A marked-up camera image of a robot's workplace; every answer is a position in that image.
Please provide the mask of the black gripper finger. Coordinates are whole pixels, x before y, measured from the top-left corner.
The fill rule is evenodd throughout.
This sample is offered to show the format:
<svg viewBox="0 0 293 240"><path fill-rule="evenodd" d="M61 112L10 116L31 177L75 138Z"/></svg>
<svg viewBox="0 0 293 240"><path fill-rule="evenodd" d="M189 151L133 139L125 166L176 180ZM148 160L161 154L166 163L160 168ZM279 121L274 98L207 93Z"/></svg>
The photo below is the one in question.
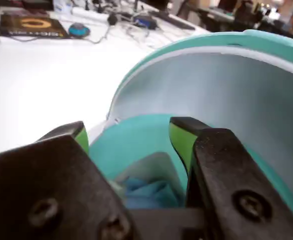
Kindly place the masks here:
<svg viewBox="0 0 293 240"><path fill-rule="evenodd" d="M206 240L293 240L293 213L236 135L171 117L169 139L188 176L186 202L203 211Z"/></svg>
<svg viewBox="0 0 293 240"><path fill-rule="evenodd" d="M88 155L81 121L0 153L0 240L134 240L120 198Z"/></svg>

